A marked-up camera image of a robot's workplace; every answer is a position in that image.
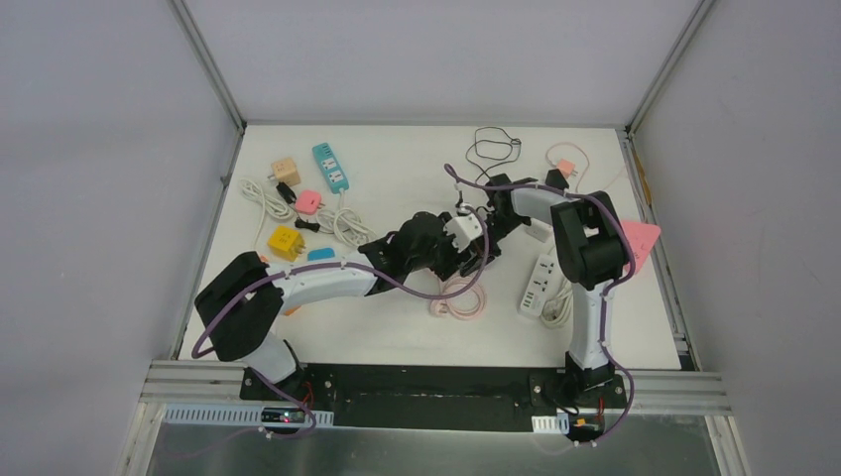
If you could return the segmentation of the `blue cube socket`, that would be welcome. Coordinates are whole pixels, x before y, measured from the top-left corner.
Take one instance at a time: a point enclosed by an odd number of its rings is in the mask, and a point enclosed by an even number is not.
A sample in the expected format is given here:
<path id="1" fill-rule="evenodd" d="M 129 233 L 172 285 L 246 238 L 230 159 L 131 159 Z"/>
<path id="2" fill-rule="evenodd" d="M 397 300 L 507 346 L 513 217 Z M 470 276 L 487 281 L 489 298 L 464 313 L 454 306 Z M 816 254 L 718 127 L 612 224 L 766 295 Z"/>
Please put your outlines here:
<path id="1" fill-rule="evenodd" d="M 308 251 L 306 258 L 309 262 L 333 259 L 336 256 L 335 250 L 331 247 L 322 247 Z"/>

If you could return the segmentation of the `teal power strip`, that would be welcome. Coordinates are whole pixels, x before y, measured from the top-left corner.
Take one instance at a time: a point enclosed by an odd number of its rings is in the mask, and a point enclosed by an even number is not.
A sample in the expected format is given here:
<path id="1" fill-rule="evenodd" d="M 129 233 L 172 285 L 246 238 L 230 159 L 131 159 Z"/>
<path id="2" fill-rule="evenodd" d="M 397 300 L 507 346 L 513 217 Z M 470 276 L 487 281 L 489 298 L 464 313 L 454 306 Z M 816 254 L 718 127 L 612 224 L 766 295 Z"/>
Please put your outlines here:
<path id="1" fill-rule="evenodd" d="M 318 144 L 311 149 L 311 152 L 329 190 L 334 194 L 347 191 L 350 188 L 347 174 L 329 144 Z"/>

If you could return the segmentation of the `pink cube socket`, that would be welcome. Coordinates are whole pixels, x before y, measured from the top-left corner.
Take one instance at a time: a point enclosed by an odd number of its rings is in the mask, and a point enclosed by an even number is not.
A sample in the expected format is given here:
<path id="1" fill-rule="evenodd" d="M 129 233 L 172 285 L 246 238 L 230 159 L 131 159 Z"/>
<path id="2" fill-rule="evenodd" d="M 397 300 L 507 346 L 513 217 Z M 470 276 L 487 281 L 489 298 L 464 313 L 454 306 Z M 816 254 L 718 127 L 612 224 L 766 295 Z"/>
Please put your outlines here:
<path id="1" fill-rule="evenodd" d="M 311 189 L 301 191 L 294 204 L 296 212 L 303 215 L 316 215 L 321 206 L 322 195 Z"/>

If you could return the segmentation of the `yellow cube socket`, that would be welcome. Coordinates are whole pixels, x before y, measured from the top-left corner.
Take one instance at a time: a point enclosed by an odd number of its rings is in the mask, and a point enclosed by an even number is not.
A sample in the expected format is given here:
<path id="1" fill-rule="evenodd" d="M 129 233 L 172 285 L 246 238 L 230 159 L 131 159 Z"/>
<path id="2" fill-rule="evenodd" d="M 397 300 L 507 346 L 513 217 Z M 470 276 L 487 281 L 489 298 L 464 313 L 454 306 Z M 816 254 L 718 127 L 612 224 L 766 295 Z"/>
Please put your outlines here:
<path id="1" fill-rule="evenodd" d="M 285 261 L 294 262 L 305 249 L 305 240 L 294 228 L 279 225 L 267 240 L 270 252 Z"/>

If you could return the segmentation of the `beige dragon cube adapter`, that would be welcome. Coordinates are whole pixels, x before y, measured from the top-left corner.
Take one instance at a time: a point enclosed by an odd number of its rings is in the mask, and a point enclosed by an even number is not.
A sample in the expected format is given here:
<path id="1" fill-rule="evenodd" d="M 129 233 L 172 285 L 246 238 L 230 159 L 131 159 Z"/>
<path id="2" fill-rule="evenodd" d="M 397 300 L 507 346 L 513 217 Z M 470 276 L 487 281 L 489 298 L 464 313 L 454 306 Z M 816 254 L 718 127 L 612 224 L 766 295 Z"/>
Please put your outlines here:
<path id="1" fill-rule="evenodd" d="M 268 179 L 277 183 L 295 186 L 301 183 L 300 173 L 296 162 L 292 158 L 283 158 L 270 164 L 271 172 Z"/>

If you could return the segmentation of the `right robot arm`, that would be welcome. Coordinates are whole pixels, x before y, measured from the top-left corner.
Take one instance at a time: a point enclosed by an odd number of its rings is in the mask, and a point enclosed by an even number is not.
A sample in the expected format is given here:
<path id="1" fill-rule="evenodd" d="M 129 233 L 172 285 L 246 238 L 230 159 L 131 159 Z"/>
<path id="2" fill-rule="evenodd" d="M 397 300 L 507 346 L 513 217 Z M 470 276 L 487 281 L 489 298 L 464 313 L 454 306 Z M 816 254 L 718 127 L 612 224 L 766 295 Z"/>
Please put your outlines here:
<path id="1" fill-rule="evenodd" d="M 633 261 L 611 198 L 604 191 L 571 190 L 557 170 L 542 182 L 498 175 L 481 188 L 493 207 L 489 225 L 496 239 L 533 220 L 552 227 L 557 262 L 571 284 L 573 304 L 572 336 L 558 390 L 572 404 L 588 406 L 615 376 L 609 338 L 612 296 L 630 278 L 626 267 Z"/>

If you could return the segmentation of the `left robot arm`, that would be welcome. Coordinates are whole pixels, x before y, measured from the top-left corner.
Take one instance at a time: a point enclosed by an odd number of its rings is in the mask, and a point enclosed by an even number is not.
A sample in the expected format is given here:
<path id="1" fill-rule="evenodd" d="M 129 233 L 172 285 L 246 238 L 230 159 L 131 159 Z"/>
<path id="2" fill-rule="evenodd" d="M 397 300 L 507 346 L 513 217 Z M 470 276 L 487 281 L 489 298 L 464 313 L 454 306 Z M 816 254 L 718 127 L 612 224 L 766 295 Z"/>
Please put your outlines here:
<path id="1" fill-rule="evenodd" d="M 302 374 L 292 346 L 272 332 L 280 314 L 319 301 L 394 289 L 433 299 L 407 287 L 407 277 L 429 270 L 442 280 L 459 271 L 479 278 L 490 250 L 488 226 L 469 210 L 457 216 L 418 212 L 399 230 L 343 258 L 272 266 L 258 253 L 244 252 L 195 298 L 204 329 L 190 356 L 212 353 L 221 362 L 242 362 L 263 376 L 265 388 L 277 400 L 290 401 L 301 391 Z"/>

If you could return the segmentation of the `white cube plug adapter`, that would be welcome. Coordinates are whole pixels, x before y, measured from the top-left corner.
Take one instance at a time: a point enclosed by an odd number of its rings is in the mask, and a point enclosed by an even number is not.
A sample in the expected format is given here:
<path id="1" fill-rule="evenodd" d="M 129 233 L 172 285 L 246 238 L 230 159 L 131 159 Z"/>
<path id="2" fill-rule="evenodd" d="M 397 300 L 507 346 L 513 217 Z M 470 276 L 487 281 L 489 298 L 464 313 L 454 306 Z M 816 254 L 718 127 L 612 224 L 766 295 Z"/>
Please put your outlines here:
<path id="1" fill-rule="evenodd" d="M 551 226 L 539 222 L 538 220 L 534 220 L 531 225 L 529 225 L 525 229 L 526 233 L 537 239 L 542 243 L 547 243 L 550 239 L 553 238 L 553 229 Z"/>

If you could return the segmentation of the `white power strip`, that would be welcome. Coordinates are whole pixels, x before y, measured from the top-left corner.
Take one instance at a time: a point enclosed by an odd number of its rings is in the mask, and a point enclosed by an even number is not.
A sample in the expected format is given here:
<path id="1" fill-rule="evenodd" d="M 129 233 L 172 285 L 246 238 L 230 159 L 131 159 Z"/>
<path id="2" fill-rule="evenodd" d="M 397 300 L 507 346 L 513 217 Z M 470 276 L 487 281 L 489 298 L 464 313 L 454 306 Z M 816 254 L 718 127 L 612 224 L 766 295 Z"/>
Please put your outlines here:
<path id="1" fill-rule="evenodd" d="M 520 299 L 518 314 L 531 319 L 539 318 L 546 303 L 556 296 L 562 278 L 556 257 L 551 254 L 539 255 Z"/>

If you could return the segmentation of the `black power adapter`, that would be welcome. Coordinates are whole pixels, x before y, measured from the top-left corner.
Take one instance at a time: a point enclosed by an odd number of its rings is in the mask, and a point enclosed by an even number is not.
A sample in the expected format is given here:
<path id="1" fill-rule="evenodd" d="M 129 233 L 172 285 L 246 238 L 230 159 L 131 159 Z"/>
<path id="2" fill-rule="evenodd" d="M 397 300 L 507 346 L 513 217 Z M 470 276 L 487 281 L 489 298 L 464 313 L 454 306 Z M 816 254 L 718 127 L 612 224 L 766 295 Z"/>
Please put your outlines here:
<path id="1" fill-rule="evenodd" d="M 569 183 L 564 174 L 558 169 L 551 169 L 546 173 L 544 184 L 558 190 L 568 190 Z"/>

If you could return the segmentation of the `salmon pink charger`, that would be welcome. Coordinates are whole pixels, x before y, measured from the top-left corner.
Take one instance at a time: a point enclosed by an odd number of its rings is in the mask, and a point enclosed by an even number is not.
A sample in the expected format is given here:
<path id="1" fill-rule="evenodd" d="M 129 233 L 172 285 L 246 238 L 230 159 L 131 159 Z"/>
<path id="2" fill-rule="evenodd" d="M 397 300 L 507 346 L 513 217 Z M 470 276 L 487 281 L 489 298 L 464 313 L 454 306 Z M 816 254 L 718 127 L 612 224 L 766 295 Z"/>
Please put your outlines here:
<path id="1" fill-rule="evenodd" d="M 577 168 L 576 164 L 572 161 L 561 159 L 557 164 L 556 168 L 560 171 L 560 173 L 566 178 L 574 178 L 577 176 Z"/>

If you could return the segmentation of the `pink triangular power strip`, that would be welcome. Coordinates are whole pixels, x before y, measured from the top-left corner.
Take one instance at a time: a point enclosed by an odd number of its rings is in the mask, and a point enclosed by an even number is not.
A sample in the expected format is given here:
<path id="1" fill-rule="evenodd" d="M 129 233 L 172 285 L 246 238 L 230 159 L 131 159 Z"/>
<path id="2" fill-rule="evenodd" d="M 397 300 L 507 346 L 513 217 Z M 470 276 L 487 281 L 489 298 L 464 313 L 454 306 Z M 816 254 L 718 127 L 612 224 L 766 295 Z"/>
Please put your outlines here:
<path id="1" fill-rule="evenodd" d="M 661 228 L 655 224 L 622 220 L 621 225 L 633 252 L 635 274 L 639 273 L 657 245 Z"/>

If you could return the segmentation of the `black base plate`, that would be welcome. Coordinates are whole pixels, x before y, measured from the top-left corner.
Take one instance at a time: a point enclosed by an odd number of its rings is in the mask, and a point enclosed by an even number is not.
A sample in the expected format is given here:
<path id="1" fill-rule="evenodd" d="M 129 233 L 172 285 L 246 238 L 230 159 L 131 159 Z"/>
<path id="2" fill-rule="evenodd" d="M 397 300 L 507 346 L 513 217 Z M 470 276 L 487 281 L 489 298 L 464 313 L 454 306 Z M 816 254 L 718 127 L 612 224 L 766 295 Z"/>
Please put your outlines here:
<path id="1" fill-rule="evenodd" d="M 269 403 L 263 420 L 275 425 L 301 421 L 304 404 L 334 427 L 490 432 L 534 432 L 560 417 L 601 432 L 627 404 L 621 377 L 580 390 L 561 368 L 315 363 L 273 386 L 248 368 L 239 397 Z"/>

